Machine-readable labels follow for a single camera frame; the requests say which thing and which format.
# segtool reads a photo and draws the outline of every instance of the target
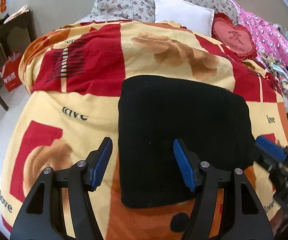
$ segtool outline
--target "white pillow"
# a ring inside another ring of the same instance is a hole
[[[189,30],[211,37],[214,10],[184,0],[154,0],[155,23],[174,21]]]

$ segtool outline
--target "pillow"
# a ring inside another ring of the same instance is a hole
[[[214,10],[183,0],[154,0],[155,23],[174,21],[189,30],[211,37]]]
[[[243,25],[234,26],[224,13],[215,14],[212,38],[229,46],[241,60],[257,57],[256,46],[248,29]]]

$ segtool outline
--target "blue gripper pad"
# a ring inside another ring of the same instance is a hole
[[[285,161],[286,159],[283,148],[269,141],[264,136],[257,137],[255,145],[266,154],[272,155],[280,161]]]
[[[100,155],[95,168],[93,170],[93,180],[92,180],[92,187],[96,188],[99,187],[102,183],[109,159],[111,158],[112,154],[112,140],[109,139],[102,151],[102,154]]]
[[[190,188],[191,192],[194,192],[196,189],[194,171],[177,139],[173,142],[173,153],[180,168],[186,187]]]

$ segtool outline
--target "black towel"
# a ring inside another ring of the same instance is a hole
[[[258,156],[249,108],[226,89],[200,82],[142,75],[126,79],[118,104],[122,202],[149,208],[195,195],[185,186],[172,144],[182,138],[217,169],[245,169]]]

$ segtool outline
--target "chinese character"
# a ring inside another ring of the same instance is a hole
[[[240,41],[240,37],[242,36],[237,31],[229,31],[229,33],[232,33],[233,36],[229,37],[231,40],[238,41],[240,44],[244,45],[242,41]]]

